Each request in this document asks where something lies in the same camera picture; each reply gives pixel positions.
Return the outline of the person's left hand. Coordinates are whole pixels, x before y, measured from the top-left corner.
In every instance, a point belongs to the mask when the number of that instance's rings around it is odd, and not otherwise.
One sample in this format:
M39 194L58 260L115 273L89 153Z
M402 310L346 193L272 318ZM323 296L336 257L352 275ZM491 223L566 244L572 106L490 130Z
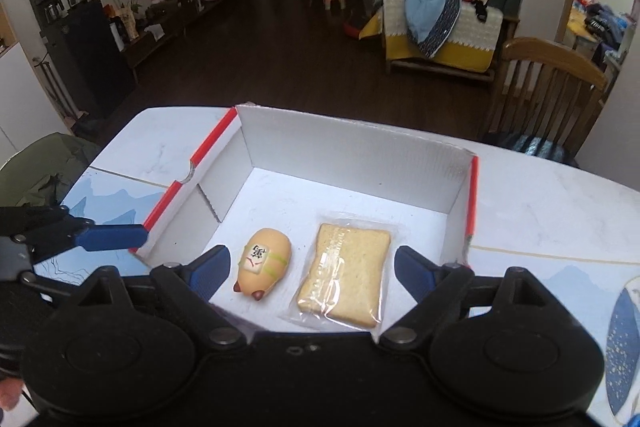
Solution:
M0 407L12 411L21 400L24 383L19 378L5 378L0 381Z

